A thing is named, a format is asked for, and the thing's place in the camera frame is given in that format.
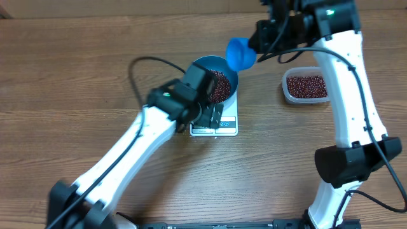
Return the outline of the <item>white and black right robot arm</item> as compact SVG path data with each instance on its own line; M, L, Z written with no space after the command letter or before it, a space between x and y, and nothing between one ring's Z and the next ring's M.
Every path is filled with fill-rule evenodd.
M293 228L359 228L343 213L372 172L401 152L375 107L362 54L361 22L353 1L267 1L249 47L260 61L312 52L324 77L335 123L335 145L315 152L317 195Z

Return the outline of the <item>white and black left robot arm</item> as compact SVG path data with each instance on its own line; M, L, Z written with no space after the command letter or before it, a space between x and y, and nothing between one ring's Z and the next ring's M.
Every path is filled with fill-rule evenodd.
M182 79L152 89L147 103L118 142L72 185L49 193L47 228L137 228L116 206L148 158L190 123L217 128L222 105L209 101L214 73L193 62Z

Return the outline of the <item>clear plastic container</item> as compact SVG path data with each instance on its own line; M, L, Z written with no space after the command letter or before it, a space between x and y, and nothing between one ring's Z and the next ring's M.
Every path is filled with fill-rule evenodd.
M286 79L289 76L322 76L320 67L295 67L287 70L282 77L282 91L286 98L286 102L295 105L305 105L305 104L319 104L329 102L329 97L315 98L315 99L298 99L292 97L287 89Z

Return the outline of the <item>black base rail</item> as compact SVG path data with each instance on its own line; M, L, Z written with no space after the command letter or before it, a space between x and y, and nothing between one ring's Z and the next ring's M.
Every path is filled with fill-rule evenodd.
M275 219L269 222L239 223L145 223L139 229L310 229L302 219Z

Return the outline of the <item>blue plastic measuring scoop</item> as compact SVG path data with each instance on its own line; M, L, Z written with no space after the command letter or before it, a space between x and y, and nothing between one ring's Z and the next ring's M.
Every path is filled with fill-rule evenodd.
M256 62L257 54L249 47L248 38L231 38L226 47L226 62L235 72L251 68Z

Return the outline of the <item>white digital kitchen scale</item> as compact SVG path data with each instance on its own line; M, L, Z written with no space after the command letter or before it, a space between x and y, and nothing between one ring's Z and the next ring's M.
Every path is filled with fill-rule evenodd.
M238 134L238 102L235 92L224 102L219 128L204 128L190 125L190 136L193 137L234 137Z

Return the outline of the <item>red beans in bowl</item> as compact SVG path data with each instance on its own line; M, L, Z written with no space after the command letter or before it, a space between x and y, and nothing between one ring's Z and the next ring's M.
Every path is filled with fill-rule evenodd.
M227 100L231 94L231 83L225 74L221 71L211 72L217 77L217 83L214 91L209 96L209 102L217 104Z

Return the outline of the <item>teal blue bowl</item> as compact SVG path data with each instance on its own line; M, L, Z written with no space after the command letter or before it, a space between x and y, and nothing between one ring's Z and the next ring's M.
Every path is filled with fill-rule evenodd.
M226 62L226 59L216 55L200 57L196 59L195 62L208 70L223 73L224 76L228 79L228 81L230 82L230 94L228 98L222 102L222 104L224 105L224 108L230 106L234 101L233 96L236 94L238 88L237 72L233 71L229 67L229 65Z

